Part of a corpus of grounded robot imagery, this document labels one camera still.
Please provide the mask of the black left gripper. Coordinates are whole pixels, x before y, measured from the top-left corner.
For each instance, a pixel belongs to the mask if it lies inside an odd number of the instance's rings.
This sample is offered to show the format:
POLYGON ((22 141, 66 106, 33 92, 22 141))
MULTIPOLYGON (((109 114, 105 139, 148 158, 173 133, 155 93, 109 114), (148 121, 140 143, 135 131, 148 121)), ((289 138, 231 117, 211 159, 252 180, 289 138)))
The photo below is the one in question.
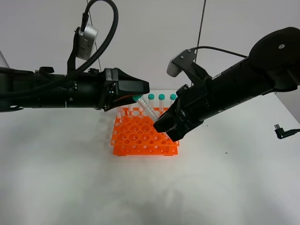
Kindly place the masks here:
POLYGON ((106 68, 103 72, 92 69, 64 85, 66 108, 94 108, 109 111, 131 105, 150 92, 147 81, 132 77, 119 68, 106 68))

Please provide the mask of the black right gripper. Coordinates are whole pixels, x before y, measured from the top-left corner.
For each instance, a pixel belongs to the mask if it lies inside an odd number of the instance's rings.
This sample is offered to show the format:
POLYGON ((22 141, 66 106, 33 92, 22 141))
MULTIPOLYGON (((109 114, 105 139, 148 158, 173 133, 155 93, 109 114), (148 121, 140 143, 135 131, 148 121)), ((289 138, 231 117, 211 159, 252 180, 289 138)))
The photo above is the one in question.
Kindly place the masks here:
POLYGON ((166 132, 173 142, 181 140, 188 132, 202 124, 197 118, 197 110, 203 98, 208 96, 207 81, 211 80, 207 71, 196 63, 192 63, 186 69, 171 63, 171 75, 177 76, 180 72, 188 76, 192 85, 189 87, 185 84, 177 90, 178 98, 153 125, 158 133, 166 132))

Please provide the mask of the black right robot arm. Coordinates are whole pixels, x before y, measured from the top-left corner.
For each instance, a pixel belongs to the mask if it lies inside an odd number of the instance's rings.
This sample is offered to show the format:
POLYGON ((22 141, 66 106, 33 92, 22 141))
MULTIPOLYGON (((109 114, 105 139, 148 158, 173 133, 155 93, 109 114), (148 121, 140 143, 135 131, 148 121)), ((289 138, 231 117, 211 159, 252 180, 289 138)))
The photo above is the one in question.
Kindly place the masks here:
POLYGON ((177 98, 154 123, 159 133, 172 141, 225 110, 260 95, 290 92, 300 84, 300 31, 287 27, 259 40, 242 61, 217 76, 210 76, 195 63, 195 49, 186 49, 173 58, 168 75, 184 72, 192 85, 184 85, 177 98))

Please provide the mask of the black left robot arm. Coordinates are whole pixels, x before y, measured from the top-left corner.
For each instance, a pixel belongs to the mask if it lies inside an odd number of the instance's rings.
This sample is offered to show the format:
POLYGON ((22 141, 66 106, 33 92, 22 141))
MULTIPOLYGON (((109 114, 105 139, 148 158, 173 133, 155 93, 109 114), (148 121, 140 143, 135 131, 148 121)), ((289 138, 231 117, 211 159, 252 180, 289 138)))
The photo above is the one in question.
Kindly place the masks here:
POLYGON ((23 108, 94 108, 109 111, 134 103, 134 96, 147 94, 147 81, 132 77, 118 68, 100 72, 89 69, 78 77, 50 90, 45 86, 64 75, 55 74, 51 67, 36 72, 0 69, 1 112, 15 112, 23 108))

